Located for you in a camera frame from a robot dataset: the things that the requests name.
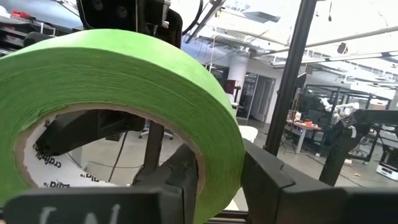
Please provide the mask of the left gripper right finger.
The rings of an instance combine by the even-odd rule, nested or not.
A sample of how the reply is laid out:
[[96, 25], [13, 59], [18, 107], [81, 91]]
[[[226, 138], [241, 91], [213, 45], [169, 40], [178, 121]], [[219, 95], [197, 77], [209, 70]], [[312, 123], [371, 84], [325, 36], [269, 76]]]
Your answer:
[[332, 187], [245, 140], [250, 224], [398, 224], [398, 189]]

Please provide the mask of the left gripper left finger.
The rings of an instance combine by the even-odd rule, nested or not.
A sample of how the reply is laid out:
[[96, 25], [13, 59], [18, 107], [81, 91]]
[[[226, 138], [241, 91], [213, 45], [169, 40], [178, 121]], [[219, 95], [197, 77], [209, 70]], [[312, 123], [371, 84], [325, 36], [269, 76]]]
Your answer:
[[181, 145], [132, 187], [32, 189], [4, 207], [6, 224], [193, 224], [198, 165]]

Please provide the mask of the green tape roll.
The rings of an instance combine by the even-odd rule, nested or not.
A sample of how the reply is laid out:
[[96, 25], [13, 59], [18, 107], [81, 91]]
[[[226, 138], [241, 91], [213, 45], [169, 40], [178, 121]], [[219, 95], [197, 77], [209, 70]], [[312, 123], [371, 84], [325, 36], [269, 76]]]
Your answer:
[[198, 149], [205, 177], [194, 224], [204, 224], [235, 196], [243, 139], [214, 76], [160, 39], [92, 29], [43, 40], [0, 58], [0, 205], [29, 187], [14, 159], [21, 132], [54, 111], [94, 103], [156, 116]]

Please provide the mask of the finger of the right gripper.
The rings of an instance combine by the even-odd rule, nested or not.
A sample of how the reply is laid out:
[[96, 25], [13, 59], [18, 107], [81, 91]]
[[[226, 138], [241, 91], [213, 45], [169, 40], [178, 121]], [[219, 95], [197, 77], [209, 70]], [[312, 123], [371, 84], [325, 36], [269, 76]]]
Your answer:
[[93, 141], [126, 131], [141, 131], [145, 119], [123, 111], [82, 110], [56, 116], [35, 143], [46, 156], [59, 156]]

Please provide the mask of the cluttered background table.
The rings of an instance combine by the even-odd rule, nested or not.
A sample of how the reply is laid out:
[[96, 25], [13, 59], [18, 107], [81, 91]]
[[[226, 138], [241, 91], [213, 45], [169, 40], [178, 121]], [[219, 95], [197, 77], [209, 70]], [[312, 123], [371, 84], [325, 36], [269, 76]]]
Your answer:
[[298, 143], [297, 143], [297, 147], [295, 150], [296, 154], [300, 154], [301, 148], [302, 148], [302, 144], [305, 138], [305, 134], [307, 131], [321, 131], [322, 129], [316, 125], [306, 125], [305, 123], [300, 123], [300, 122], [295, 122], [293, 120], [287, 119], [286, 122], [288, 124], [291, 124], [292, 126], [296, 126], [298, 128], [300, 128], [302, 131], [299, 134], [299, 139], [298, 139]]

